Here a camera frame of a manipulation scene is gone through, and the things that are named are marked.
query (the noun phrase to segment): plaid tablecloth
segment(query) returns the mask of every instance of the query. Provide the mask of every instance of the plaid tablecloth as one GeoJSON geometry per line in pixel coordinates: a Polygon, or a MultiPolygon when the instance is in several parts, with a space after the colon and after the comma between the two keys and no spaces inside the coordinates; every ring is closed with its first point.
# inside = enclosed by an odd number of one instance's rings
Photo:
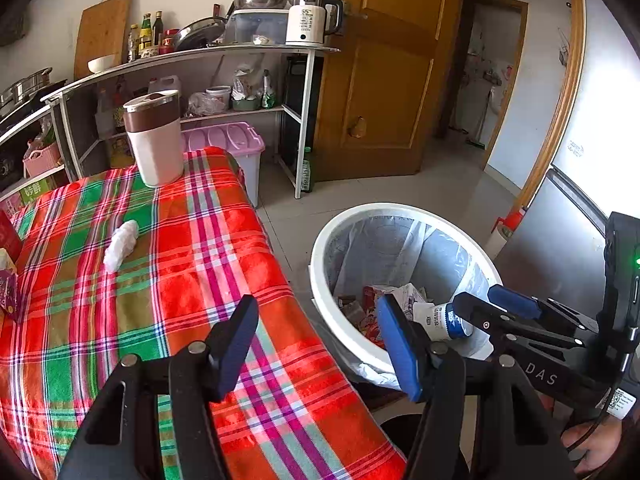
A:
{"type": "MultiPolygon", "coordinates": [[[[124,354],[175,354],[258,301],[257,337],[234,392],[214,409],[237,479],[393,479],[404,460],[375,425],[300,310],[222,150],[185,155],[184,177],[149,189],[135,167],[41,197],[13,218],[20,321],[0,331],[0,429],[53,479],[92,400],[124,354]],[[119,272],[102,264],[114,229],[140,238],[119,272]]],[[[170,403],[162,456],[178,478],[170,403]]]]}

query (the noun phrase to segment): cutting board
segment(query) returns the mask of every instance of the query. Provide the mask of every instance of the cutting board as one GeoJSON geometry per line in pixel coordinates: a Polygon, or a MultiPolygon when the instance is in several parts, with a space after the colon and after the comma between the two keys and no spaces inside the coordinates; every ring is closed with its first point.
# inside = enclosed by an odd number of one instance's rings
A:
{"type": "Polygon", "coordinates": [[[130,5],[131,0],[105,0],[82,12],[74,61],[75,80],[91,75],[87,63],[97,57],[115,54],[116,65],[123,63],[130,5]]]}

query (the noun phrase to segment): cardboard box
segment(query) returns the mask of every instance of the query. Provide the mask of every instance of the cardboard box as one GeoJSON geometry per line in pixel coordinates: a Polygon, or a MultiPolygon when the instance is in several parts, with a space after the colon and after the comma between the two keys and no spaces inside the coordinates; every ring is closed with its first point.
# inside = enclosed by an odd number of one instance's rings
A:
{"type": "Polygon", "coordinates": [[[0,248],[6,250],[9,257],[14,261],[18,261],[20,250],[22,249],[22,240],[15,232],[14,225],[9,220],[6,213],[0,210],[0,248]]]}
{"type": "Polygon", "coordinates": [[[29,184],[27,187],[23,187],[20,190],[20,195],[24,204],[27,205],[36,200],[37,197],[56,189],[56,187],[56,181],[53,180],[53,177],[47,176],[29,184]]]}
{"type": "Polygon", "coordinates": [[[0,209],[2,209],[9,218],[15,215],[23,207],[24,202],[22,201],[20,193],[17,192],[0,202],[0,209]]]}

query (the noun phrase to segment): green bottle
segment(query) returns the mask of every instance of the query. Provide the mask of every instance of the green bottle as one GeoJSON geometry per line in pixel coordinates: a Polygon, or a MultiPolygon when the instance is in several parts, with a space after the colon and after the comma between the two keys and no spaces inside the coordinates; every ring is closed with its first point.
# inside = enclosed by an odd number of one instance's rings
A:
{"type": "Polygon", "coordinates": [[[151,14],[145,14],[142,19],[142,25],[140,26],[140,51],[142,49],[152,46],[154,42],[153,32],[151,31],[151,14]]]}
{"type": "Polygon", "coordinates": [[[302,160],[302,191],[309,193],[314,188],[313,174],[311,173],[311,148],[305,146],[305,155],[302,160]]]}

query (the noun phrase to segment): cable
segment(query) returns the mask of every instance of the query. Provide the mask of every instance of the cable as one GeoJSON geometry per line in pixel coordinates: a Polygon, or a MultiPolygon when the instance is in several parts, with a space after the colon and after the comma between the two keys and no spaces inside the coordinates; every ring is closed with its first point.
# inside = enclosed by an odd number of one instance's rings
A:
{"type": "Polygon", "coordinates": [[[596,418],[596,420],[593,421],[593,424],[583,436],[581,436],[578,440],[576,440],[573,444],[571,444],[568,448],[566,448],[567,453],[571,453],[575,448],[577,448],[578,446],[580,446],[580,444],[582,444],[585,440],[587,440],[593,434],[594,431],[596,431],[596,428],[602,423],[605,416],[607,415],[607,409],[609,408],[609,405],[613,400],[613,396],[615,395],[616,390],[620,386],[621,382],[622,382],[622,376],[620,376],[620,378],[617,379],[616,382],[611,387],[611,390],[609,391],[609,395],[607,396],[607,400],[605,401],[602,409],[600,410],[600,413],[598,414],[598,418],[596,418]]]}

